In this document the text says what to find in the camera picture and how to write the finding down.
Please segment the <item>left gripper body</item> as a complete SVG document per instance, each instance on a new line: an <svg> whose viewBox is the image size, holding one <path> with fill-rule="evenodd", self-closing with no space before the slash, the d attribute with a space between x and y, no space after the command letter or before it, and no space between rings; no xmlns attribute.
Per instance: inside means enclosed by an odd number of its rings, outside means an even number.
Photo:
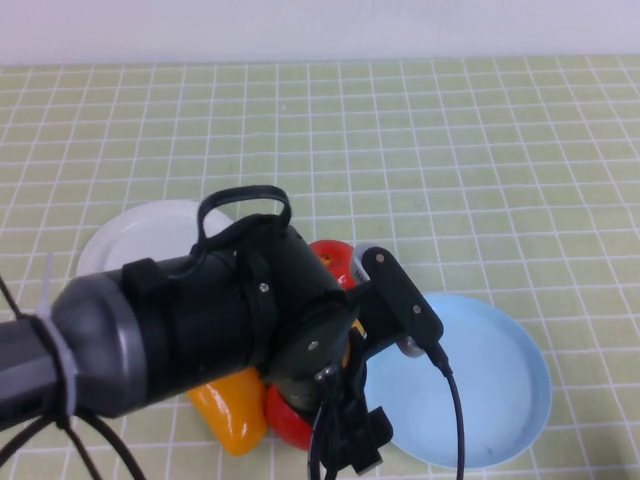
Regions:
<svg viewBox="0 0 640 480"><path fill-rule="evenodd" d="M349 430L351 448L390 442L393 427L380 407L370 410L364 393L367 367L362 347L350 344L338 362L320 350L289 347L272 359L272 429L304 451L325 451L330 426Z"/></svg>

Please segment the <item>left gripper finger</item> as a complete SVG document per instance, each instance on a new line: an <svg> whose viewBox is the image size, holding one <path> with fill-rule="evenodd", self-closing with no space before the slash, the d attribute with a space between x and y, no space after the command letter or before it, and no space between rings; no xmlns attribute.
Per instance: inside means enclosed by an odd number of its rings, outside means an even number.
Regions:
<svg viewBox="0 0 640 480"><path fill-rule="evenodd" d="M364 475L382 462L379 448L371 444L358 444L351 449L350 465L357 475Z"/></svg>
<svg viewBox="0 0 640 480"><path fill-rule="evenodd" d="M325 442L325 468L339 472L352 464L352 433L338 426L330 426Z"/></svg>

